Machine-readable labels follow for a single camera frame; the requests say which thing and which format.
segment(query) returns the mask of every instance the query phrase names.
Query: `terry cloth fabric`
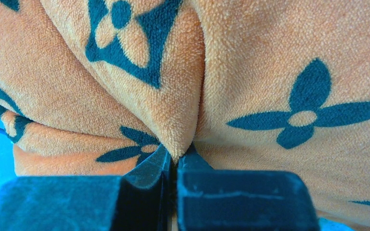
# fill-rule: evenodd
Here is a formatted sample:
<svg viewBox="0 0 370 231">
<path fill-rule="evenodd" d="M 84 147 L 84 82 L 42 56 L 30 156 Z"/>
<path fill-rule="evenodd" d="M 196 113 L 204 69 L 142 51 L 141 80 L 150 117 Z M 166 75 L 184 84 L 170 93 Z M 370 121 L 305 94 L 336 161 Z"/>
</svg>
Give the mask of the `terry cloth fabric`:
<svg viewBox="0 0 370 231">
<path fill-rule="evenodd" d="M 0 118 L 19 176 L 194 142 L 370 230 L 370 0 L 0 0 Z"/>
</svg>

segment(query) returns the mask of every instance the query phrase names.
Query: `black plastic block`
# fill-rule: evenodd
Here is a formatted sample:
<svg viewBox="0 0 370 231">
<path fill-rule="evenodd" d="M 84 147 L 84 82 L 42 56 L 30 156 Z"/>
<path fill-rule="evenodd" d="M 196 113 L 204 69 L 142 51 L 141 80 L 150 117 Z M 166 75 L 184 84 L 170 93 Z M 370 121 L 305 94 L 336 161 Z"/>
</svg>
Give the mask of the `black plastic block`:
<svg viewBox="0 0 370 231">
<path fill-rule="evenodd" d="M 123 177 L 16 178 L 0 190 L 0 231 L 167 230 L 170 168 L 161 145 Z"/>
<path fill-rule="evenodd" d="M 308 190 L 293 173 L 200 170 L 183 163 L 177 181 L 182 231 L 319 230 Z"/>
<path fill-rule="evenodd" d="M 195 146 L 192 144 L 178 162 L 178 171 L 186 170 L 209 171 L 213 168 L 197 153 Z"/>
</svg>

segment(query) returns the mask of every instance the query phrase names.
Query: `flower center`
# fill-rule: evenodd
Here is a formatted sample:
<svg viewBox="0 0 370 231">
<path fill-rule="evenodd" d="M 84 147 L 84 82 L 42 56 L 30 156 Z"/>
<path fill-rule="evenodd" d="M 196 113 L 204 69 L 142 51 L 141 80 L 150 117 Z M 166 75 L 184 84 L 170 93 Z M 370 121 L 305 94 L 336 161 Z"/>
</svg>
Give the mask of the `flower center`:
<svg viewBox="0 0 370 231">
<path fill-rule="evenodd" d="M 149 145 L 141 147 L 141 151 L 143 153 L 153 153 L 157 148 L 158 148 L 158 145 L 149 144 Z"/>
<path fill-rule="evenodd" d="M 293 127 L 303 127 L 314 123 L 317 114 L 313 111 L 297 112 L 289 118 L 288 123 Z"/>
</svg>

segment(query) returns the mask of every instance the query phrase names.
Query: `four-petal flower print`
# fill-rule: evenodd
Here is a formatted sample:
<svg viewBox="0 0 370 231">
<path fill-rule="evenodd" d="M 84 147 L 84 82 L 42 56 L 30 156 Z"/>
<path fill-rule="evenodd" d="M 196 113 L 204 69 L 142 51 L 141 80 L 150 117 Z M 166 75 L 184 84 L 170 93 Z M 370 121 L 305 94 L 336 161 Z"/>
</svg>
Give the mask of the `four-petal flower print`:
<svg viewBox="0 0 370 231">
<path fill-rule="evenodd" d="M 157 145 L 159 145 L 159 141 L 155 137 L 152 137 L 143 131 L 138 131 L 124 126 L 120 127 L 120 131 L 125 137 L 136 142 L 138 146 L 130 146 L 112 150 L 101 155 L 99 158 L 96 159 L 96 161 L 115 162 L 139 155 L 137 160 L 137 165 L 139 165 L 153 153 L 153 151 L 147 152 L 146 150 L 144 150 L 144 147 L 149 145 L 154 145 L 156 147 Z"/>
<path fill-rule="evenodd" d="M 159 89 L 165 41 L 181 3 L 181 0 L 165 0 L 151 11 L 132 17 L 132 8 L 127 1 L 118 0 L 113 3 L 109 10 L 104 0 L 89 0 L 91 32 L 86 46 L 87 59 L 90 62 L 106 61 L 125 70 L 144 83 Z M 149 62 L 145 67 L 139 67 L 130 61 L 118 37 L 115 37 L 104 48 L 98 46 L 95 40 L 96 29 L 102 18 L 108 13 L 111 14 L 111 20 L 116 29 L 123 29 L 130 20 L 136 20 L 142 28 L 149 44 Z"/>
<path fill-rule="evenodd" d="M 5 101 L 9 106 L 11 106 L 15 113 L 19 115 L 15 115 L 14 123 L 12 126 L 14 127 L 16 131 L 15 136 L 10 136 L 8 133 L 7 128 L 5 129 L 7 132 L 7 137 L 13 142 L 18 143 L 19 140 L 23 137 L 25 133 L 26 126 L 30 123 L 33 123 L 33 120 L 28 119 L 20 110 L 20 108 L 17 106 L 15 101 L 9 97 L 8 94 L 6 94 L 2 89 L 0 89 L 0 100 Z M 8 109 L 0 105 L 0 118 L 2 115 L 7 112 Z"/>
<path fill-rule="evenodd" d="M 298 75 L 293 85 L 289 98 L 291 111 L 250 114 L 227 124 L 252 131 L 284 128 L 277 137 L 277 143 L 285 149 L 291 149 L 309 140 L 314 134 L 314 127 L 337 127 L 370 120 L 370 102 L 323 107 L 330 90 L 331 77 L 328 68 L 317 58 Z M 292 120 L 300 114 L 310 118 L 309 123 L 305 125 L 292 123 Z"/>
</svg>

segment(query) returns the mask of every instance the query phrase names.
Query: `orange fabric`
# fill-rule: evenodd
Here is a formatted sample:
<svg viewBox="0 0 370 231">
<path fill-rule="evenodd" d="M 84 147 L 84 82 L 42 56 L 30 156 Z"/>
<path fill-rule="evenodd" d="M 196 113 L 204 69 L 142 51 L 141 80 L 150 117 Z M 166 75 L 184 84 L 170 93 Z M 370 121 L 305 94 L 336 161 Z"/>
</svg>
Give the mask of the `orange fabric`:
<svg viewBox="0 0 370 231">
<path fill-rule="evenodd" d="M 214 168 L 295 172 L 321 216 L 370 230 L 370 0 L 13 9 L 0 118 L 18 175 L 124 174 L 194 142 Z"/>
</svg>

